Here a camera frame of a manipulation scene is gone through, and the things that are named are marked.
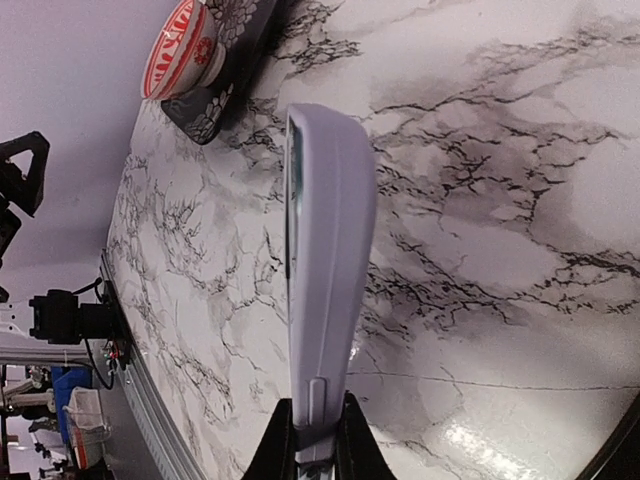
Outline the grey phone case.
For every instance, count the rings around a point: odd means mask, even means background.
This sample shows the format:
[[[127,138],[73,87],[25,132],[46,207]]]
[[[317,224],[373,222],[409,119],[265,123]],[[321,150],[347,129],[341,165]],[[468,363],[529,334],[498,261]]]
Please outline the grey phone case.
[[[327,462],[342,416],[376,219],[375,158],[361,124],[287,108],[285,278],[298,463]]]

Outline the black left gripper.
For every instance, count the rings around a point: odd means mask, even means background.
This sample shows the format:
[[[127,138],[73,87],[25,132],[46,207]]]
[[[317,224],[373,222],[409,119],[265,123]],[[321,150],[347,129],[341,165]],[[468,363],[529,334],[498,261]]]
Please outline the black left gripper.
[[[22,226],[21,220],[10,210],[10,203],[34,217],[43,201],[49,149],[50,143],[39,131],[1,143],[1,256]],[[12,161],[24,152],[31,154],[26,172]]]

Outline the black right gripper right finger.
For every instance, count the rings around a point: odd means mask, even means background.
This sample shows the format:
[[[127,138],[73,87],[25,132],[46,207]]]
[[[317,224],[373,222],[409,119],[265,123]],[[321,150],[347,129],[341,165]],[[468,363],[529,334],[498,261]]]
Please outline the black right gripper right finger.
[[[335,478],[342,480],[396,480],[373,437],[365,415],[346,392],[336,437]]]

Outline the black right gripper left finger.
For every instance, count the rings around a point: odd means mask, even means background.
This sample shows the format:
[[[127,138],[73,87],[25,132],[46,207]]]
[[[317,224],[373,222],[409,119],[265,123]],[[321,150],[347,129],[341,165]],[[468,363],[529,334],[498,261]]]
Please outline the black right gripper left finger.
[[[295,478],[295,430],[292,402],[275,406],[253,459],[242,480],[292,480]]]

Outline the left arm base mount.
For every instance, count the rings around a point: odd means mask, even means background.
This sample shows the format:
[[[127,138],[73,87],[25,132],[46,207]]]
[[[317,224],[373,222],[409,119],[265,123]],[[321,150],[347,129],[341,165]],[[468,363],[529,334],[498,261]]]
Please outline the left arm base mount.
[[[119,367],[129,365],[134,339],[112,281],[96,279],[76,292],[48,290],[28,306],[33,309],[31,337],[55,345],[106,340]]]

